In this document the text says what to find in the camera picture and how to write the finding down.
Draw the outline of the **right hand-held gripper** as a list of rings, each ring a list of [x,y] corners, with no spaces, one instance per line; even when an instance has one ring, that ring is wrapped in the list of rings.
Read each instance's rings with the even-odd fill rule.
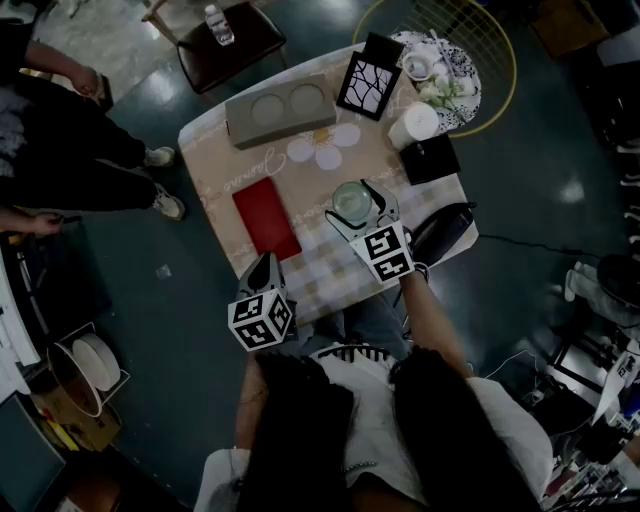
[[[361,179],[360,183],[371,197],[370,213],[361,219],[349,220],[326,210],[325,218],[350,242],[350,247],[376,281],[388,284],[415,270],[404,227],[401,222],[396,222],[400,220],[399,204],[396,196],[383,185],[367,179]],[[369,227],[381,228],[366,234]]]

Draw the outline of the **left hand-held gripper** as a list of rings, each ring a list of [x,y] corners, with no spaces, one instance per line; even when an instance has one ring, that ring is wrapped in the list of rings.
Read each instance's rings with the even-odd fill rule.
[[[294,321],[280,291],[285,287],[281,263],[273,252],[258,256],[239,279],[239,301],[228,305],[227,320],[229,330],[247,352],[285,341]]]

